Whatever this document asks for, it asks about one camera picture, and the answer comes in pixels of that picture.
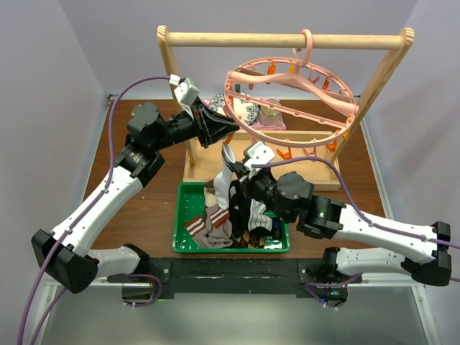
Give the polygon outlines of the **pink round clip hanger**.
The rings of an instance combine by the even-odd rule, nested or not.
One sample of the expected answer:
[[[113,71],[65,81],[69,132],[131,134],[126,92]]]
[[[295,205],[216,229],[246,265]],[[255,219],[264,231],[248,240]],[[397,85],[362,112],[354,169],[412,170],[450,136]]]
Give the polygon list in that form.
[[[356,122],[359,105],[354,92],[336,74],[312,60],[314,35],[301,33],[300,47],[289,55],[256,57],[228,72],[224,82],[224,111],[241,129],[278,147],[317,147],[336,143]],[[324,137],[279,138],[245,124],[234,111],[234,99],[282,112],[284,120],[327,131]]]

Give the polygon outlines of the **floral ceramic plate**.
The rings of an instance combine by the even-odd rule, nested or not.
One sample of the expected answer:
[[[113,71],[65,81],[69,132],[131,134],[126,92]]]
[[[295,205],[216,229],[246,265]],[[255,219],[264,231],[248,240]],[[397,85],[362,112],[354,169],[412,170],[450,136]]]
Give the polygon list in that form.
[[[220,113],[221,115],[225,116],[224,111],[224,94],[219,93],[215,95],[209,102],[208,107],[209,109]],[[257,120],[259,114],[259,106],[255,103],[246,102],[239,98],[235,98],[234,102],[234,111],[235,114],[239,117],[247,125],[253,125]]]

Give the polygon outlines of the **wooden hanging rack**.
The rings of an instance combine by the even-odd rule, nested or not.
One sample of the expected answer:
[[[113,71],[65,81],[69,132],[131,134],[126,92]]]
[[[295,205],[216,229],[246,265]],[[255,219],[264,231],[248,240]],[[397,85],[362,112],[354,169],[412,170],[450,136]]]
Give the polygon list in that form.
[[[359,113],[356,122],[352,125],[349,133],[334,144],[317,146],[317,158],[309,158],[303,154],[300,147],[291,147],[293,158],[302,159],[304,166],[298,169],[298,173],[312,182],[319,191],[336,191],[340,183],[335,173],[327,164],[319,163],[323,158],[338,167],[337,158],[344,145],[348,142],[351,133],[360,125],[361,120],[368,112],[369,107],[380,94],[401,60],[414,43],[415,32],[411,28],[404,28],[397,35],[360,35],[360,34],[314,34],[314,48],[321,49],[356,49],[356,50],[385,50],[386,55],[376,69],[371,81],[368,83],[364,98],[357,101]],[[290,48],[300,47],[301,36],[299,34],[258,34],[258,33],[203,33],[203,32],[170,32],[167,26],[160,25],[157,28],[157,41],[162,55],[165,69],[169,74],[178,74],[173,47],[273,47]],[[311,137],[324,137],[327,131],[303,131],[303,130],[268,130],[268,134],[275,137],[293,139],[309,139]],[[234,132],[232,141],[229,143],[233,151],[242,151],[251,144],[261,141],[253,137],[247,131],[241,129]],[[283,160],[276,149],[283,152],[288,147],[278,147],[273,143],[266,143],[275,153],[275,162],[282,165],[282,173],[288,172],[288,160]]]

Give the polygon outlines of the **pink cloth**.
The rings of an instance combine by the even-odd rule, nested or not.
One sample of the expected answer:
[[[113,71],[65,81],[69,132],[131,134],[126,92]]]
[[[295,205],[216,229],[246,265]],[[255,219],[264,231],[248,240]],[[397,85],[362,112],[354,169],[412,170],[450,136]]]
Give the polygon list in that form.
[[[211,110],[224,115],[224,95],[215,95],[212,99],[203,101]],[[255,103],[238,100],[234,106],[236,114],[241,117],[246,124],[257,130],[286,130],[286,125],[281,113],[269,114],[265,107],[260,107]]]

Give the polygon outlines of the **orange clothespin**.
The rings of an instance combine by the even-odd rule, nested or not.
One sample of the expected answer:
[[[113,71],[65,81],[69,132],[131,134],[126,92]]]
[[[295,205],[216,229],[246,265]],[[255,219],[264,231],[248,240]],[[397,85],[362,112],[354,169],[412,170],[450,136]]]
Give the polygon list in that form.
[[[283,159],[283,160],[290,160],[293,158],[292,150],[288,147],[286,152],[283,152],[281,149],[276,149],[276,153]]]
[[[225,138],[225,143],[229,144],[232,141],[234,134],[230,134]]]

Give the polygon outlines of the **grey sock with red stripes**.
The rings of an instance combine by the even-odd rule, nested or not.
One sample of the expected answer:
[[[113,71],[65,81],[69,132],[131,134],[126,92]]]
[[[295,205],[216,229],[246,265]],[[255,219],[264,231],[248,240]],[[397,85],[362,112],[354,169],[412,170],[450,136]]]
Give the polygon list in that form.
[[[218,205],[186,222],[185,230],[201,249],[223,249],[233,244],[230,212]]]

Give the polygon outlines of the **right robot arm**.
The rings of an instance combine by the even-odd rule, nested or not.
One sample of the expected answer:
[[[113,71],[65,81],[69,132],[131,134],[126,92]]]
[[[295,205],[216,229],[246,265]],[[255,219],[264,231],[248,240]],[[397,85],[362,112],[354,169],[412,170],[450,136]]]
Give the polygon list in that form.
[[[296,172],[274,178],[272,163],[230,164],[242,193],[260,201],[285,223],[314,239],[349,239],[368,249],[327,249],[320,273],[337,282],[343,276],[365,272],[391,272],[410,276],[424,285],[447,286],[452,264],[451,230],[447,223],[407,224],[361,211],[348,203],[316,195],[313,184]]]

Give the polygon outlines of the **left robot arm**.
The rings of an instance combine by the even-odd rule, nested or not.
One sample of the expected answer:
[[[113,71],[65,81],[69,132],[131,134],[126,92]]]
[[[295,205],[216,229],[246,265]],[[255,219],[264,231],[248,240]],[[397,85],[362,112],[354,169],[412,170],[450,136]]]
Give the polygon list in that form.
[[[100,277],[126,275],[141,282],[148,276],[150,257],[139,247],[125,244],[102,251],[91,247],[119,209],[156,176],[165,162],[161,150],[194,138],[208,147],[239,129],[233,119],[200,100],[191,111],[164,120],[153,103],[134,107],[125,146],[100,185],[52,231],[39,230],[32,237],[39,266],[71,293],[82,292]]]

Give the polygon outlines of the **brown and cream sock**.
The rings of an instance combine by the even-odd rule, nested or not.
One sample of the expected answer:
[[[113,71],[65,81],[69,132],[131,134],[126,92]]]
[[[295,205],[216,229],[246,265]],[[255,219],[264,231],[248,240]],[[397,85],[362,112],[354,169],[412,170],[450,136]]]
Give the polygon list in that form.
[[[205,197],[206,207],[212,207],[217,204],[216,192],[213,184],[213,180],[209,180],[203,188],[203,194]]]

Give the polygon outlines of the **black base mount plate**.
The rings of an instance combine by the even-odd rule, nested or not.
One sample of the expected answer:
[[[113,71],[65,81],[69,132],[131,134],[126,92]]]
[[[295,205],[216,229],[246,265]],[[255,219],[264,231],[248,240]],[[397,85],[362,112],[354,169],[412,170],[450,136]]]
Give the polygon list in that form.
[[[347,285],[359,284],[338,274],[333,277],[321,259],[152,258],[150,273],[162,283],[161,298],[179,293],[296,295],[309,298],[305,285],[324,300],[346,300]]]

